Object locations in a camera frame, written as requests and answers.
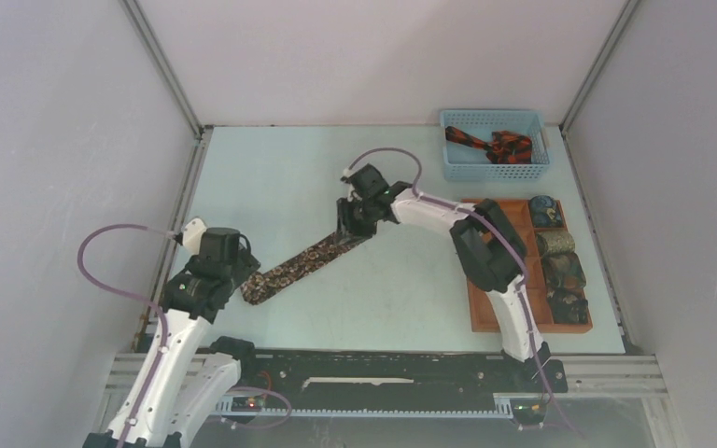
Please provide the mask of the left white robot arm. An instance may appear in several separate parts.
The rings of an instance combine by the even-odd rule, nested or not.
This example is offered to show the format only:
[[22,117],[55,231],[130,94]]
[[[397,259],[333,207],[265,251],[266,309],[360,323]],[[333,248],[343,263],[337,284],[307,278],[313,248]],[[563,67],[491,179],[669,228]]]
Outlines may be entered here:
[[91,433],[87,447],[187,447],[220,398],[232,387],[247,388],[258,376],[255,346],[222,336],[208,348],[202,370],[186,385],[190,363],[203,338],[231,296],[260,264],[239,230],[209,228],[195,218],[179,232],[162,236],[184,247],[190,258],[162,287],[159,301],[111,287],[88,273],[87,245],[105,233],[99,229],[79,247],[79,270],[94,285],[142,301],[158,317],[158,326],[134,384],[105,431]]

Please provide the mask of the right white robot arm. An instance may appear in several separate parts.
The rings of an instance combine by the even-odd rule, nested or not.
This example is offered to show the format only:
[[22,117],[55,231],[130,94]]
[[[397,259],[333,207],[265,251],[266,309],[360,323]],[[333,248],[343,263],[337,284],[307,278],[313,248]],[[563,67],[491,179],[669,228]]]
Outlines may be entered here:
[[381,221],[449,237],[466,278],[486,294],[495,313],[502,353],[510,358],[507,381],[519,390],[537,384],[550,352],[527,296],[526,245],[500,205],[489,199],[455,203],[419,192],[411,183],[390,185],[370,164],[345,170],[342,180],[348,191],[337,202],[335,243],[368,240]]

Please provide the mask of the brown floral tie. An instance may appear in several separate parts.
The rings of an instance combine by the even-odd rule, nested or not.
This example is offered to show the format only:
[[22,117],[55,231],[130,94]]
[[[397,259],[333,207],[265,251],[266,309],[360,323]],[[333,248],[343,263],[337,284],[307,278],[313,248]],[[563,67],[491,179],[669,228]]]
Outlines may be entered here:
[[345,242],[333,232],[269,271],[251,274],[240,286],[243,300],[250,305],[265,303],[284,289],[316,273],[364,242],[365,239]]

